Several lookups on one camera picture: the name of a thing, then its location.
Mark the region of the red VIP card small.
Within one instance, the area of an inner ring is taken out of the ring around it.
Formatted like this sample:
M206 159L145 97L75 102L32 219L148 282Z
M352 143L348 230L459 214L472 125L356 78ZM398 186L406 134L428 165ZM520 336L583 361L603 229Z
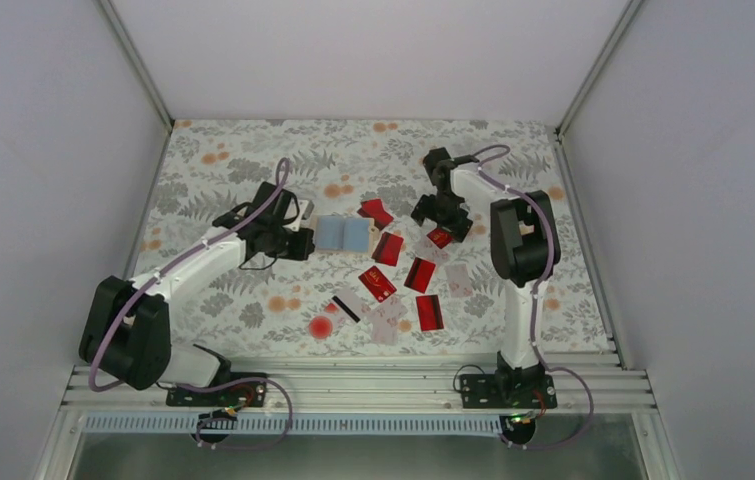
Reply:
M440 250L446 248L448 245L450 245L454 241L450 232L439 227L436 227L432 231L430 231L427 234L427 238L432 242L432 244L435 247L437 247Z

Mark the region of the beige leather card holder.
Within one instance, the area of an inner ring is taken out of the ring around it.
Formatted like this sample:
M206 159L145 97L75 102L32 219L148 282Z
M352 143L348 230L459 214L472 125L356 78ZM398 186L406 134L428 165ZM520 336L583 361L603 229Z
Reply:
M366 217L320 215L312 222L314 244L318 252L371 255L379 230Z

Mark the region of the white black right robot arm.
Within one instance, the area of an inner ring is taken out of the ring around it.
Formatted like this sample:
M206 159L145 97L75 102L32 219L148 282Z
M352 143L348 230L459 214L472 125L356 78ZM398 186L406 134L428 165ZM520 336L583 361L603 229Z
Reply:
M451 240L463 241L473 213L489 218L491 263L505 283L505 337L497 352L494 391L508 407L518 407L533 389L545 388L546 363L537 340L540 295L561 258L550 197L542 190L521 192L488 173L477 153L453 157L444 148L423 159L435 187L420 197L411 218L431 221Z

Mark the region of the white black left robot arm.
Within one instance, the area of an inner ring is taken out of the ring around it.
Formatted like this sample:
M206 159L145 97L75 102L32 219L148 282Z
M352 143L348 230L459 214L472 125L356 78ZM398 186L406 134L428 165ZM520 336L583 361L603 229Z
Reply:
M314 251L305 227L313 205L264 182L254 198L212 221L199 240L169 263L131 279L110 276L96 287L78 347L93 371L145 390L157 383L188 387L208 405L231 391L231 364L198 344L179 345L171 323L183 303L221 275L262 254L271 262L305 261Z

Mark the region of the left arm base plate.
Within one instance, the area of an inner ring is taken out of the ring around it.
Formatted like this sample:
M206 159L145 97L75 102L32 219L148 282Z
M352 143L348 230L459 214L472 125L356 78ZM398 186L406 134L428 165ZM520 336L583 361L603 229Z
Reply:
M262 407L267 392L267 374L261 372L231 372L221 384L239 380L238 385L218 389L209 393L199 393L183 388L167 390L165 404L169 407Z

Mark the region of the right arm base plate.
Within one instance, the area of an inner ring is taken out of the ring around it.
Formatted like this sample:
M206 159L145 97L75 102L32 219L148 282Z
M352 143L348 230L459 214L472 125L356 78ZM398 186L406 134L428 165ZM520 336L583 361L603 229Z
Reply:
M493 374L462 374L458 390L465 409L556 409L553 378L544 375L517 387L502 387Z

